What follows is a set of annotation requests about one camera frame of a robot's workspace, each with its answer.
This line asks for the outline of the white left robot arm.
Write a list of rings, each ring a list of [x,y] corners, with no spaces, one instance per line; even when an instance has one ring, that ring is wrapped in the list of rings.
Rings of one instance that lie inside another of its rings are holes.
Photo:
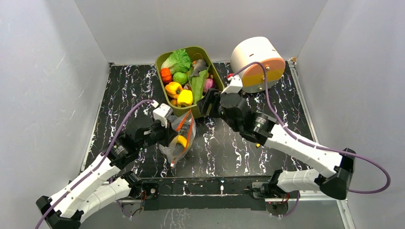
[[[92,214],[122,198],[145,198],[147,186],[133,172],[116,178],[136,154],[152,145],[168,146],[177,136],[171,123],[155,120],[129,134],[120,125],[110,145],[67,186],[50,197],[41,196],[36,206],[42,214],[36,225],[46,222],[52,229],[77,229]]]

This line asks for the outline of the clear zip top bag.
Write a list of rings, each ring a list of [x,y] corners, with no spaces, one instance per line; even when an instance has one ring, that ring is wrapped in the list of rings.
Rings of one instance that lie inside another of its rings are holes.
[[[175,168],[178,161],[185,157],[192,146],[196,134],[196,123],[191,110],[179,117],[171,115],[169,121],[174,137],[168,146],[159,145],[159,150],[170,162],[170,167]]]

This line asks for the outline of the green leafy vegetable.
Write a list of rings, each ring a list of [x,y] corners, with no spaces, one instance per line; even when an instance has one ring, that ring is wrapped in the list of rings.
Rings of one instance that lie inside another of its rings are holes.
[[[203,70],[199,73],[199,76],[191,77],[189,76],[189,83],[191,85],[191,91],[193,95],[193,104],[197,104],[202,98],[203,85],[207,79],[208,69]]]

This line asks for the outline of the yellow banana pepper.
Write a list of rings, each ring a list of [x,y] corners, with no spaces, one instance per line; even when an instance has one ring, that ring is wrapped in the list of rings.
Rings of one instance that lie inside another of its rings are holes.
[[[184,149],[188,147],[188,141],[182,135],[175,136],[170,143],[170,147],[175,147],[177,144],[181,145]]]

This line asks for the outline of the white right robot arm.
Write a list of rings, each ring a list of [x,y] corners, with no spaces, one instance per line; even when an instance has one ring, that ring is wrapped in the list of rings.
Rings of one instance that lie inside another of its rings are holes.
[[[245,140],[278,150],[311,166],[301,171],[275,171],[268,183],[252,186],[259,198],[280,198],[289,192],[310,190],[321,191],[334,199],[346,199],[354,172],[354,157],[322,150],[314,143],[305,145],[299,135],[292,138],[275,118],[252,111],[237,93],[210,89],[197,106],[201,114],[221,118]]]

